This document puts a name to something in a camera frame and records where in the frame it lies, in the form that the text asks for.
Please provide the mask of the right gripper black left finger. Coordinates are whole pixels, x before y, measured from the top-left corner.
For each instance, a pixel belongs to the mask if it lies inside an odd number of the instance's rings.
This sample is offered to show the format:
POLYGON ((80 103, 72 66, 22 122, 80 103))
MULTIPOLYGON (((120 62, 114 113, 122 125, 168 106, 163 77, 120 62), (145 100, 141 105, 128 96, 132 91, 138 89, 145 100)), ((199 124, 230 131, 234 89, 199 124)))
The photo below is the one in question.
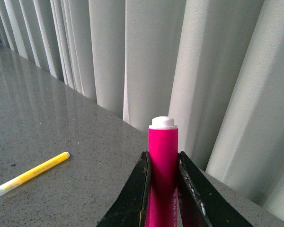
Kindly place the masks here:
POLYGON ((98 227, 143 227, 151 184, 151 160, 141 153, 118 198, 97 223, 98 227))

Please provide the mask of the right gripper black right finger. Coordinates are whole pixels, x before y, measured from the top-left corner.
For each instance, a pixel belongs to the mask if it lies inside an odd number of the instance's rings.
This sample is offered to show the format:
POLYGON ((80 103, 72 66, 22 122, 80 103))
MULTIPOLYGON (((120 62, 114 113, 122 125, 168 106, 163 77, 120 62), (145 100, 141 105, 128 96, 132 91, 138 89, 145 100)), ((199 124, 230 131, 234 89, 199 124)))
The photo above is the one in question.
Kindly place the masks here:
POLYGON ((250 227, 185 152, 178 155, 178 201, 184 227, 250 227))

